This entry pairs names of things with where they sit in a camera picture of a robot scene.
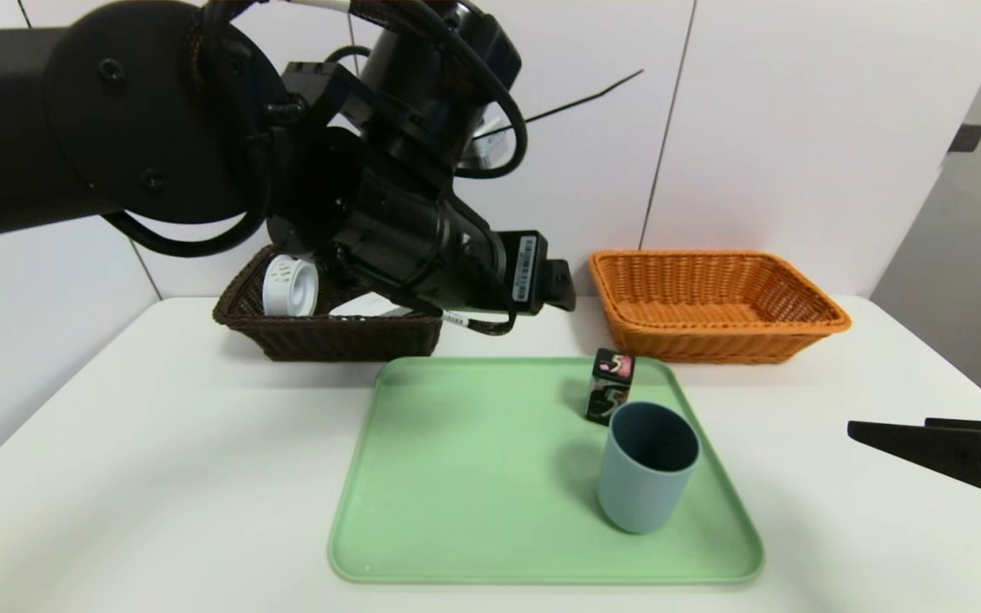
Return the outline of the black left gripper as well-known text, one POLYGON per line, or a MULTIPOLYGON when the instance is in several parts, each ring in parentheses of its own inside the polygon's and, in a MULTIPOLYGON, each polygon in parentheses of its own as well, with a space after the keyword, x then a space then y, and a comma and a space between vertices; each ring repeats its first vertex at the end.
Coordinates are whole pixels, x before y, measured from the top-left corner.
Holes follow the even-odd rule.
POLYGON ((337 183, 337 248, 349 271, 410 309, 535 315, 576 310, 568 261, 540 232, 494 232, 455 194, 370 169, 337 183), (541 276, 541 289, 538 287, 541 276))

